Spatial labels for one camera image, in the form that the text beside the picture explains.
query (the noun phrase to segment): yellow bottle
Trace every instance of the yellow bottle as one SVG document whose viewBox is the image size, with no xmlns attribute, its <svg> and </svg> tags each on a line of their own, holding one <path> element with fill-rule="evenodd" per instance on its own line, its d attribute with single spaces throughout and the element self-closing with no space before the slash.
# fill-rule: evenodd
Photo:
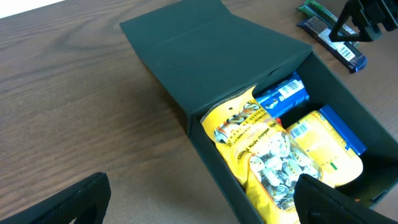
<svg viewBox="0 0 398 224">
<path fill-rule="evenodd" d="M 357 178 L 362 160 L 318 111 L 312 111 L 286 129 L 338 187 Z"/>
</svg>

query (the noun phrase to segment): wood grain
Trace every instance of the wood grain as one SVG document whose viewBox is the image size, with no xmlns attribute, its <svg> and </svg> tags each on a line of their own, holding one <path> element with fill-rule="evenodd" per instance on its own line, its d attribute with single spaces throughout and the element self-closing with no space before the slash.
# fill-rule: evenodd
<svg viewBox="0 0 398 224">
<path fill-rule="evenodd" d="M 0 218 L 106 172 L 104 223 L 237 223 L 119 23 L 171 0 L 66 0 L 0 19 Z M 314 45 L 398 138 L 398 32 L 359 49 L 350 75 L 295 26 L 299 0 L 225 0 L 232 13 Z M 344 1 L 325 2 L 335 13 Z M 376 210 L 398 220 L 393 190 Z"/>
</svg>

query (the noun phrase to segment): candy bag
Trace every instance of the candy bag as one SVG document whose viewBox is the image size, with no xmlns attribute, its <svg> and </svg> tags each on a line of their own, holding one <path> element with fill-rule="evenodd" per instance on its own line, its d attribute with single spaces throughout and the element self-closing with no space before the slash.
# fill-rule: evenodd
<svg viewBox="0 0 398 224">
<path fill-rule="evenodd" d="M 214 105 L 201 124 L 262 219 L 298 223 L 293 195 L 299 175 L 333 183 L 253 98 L 253 89 Z"/>
</svg>

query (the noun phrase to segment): barcode label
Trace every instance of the barcode label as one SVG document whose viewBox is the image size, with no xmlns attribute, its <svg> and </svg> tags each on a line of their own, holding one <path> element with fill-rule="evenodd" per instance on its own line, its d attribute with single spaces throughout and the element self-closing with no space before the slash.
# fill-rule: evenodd
<svg viewBox="0 0 398 224">
<path fill-rule="evenodd" d="M 332 42 L 329 39 L 330 31 L 331 30 L 329 28 L 326 28 L 318 36 L 322 40 L 324 40 L 330 47 L 337 50 L 337 52 L 341 56 L 343 56 L 347 61 L 350 61 L 351 59 L 353 59 L 355 57 L 355 54 L 347 46 L 345 46 L 344 42 Z"/>
<path fill-rule="evenodd" d="M 278 89 L 278 92 L 286 99 L 293 95 L 294 93 L 302 90 L 304 88 L 303 83 L 297 80 L 293 80 L 290 83 L 284 85 L 282 88 Z"/>
<path fill-rule="evenodd" d="M 306 133 L 308 131 L 308 125 L 307 122 L 302 122 L 298 125 L 296 125 L 296 127 L 292 128 L 289 133 L 293 136 L 293 138 L 297 138 L 300 135 Z"/>
</svg>

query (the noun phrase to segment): open cardboard box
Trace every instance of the open cardboard box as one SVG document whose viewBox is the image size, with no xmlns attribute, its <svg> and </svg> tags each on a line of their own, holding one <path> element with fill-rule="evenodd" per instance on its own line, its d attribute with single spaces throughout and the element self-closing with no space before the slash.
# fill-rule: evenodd
<svg viewBox="0 0 398 224">
<path fill-rule="evenodd" d="M 294 70 L 310 101 L 282 117 L 289 125 L 329 104 L 367 147 L 363 173 L 336 190 L 373 206 L 395 186 L 398 143 L 312 52 L 311 46 L 232 15 L 219 0 L 183 0 L 121 23 L 139 58 L 187 118 L 187 136 L 241 223 L 262 223 L 199 120 L 218 101 Z"/>
</svg>

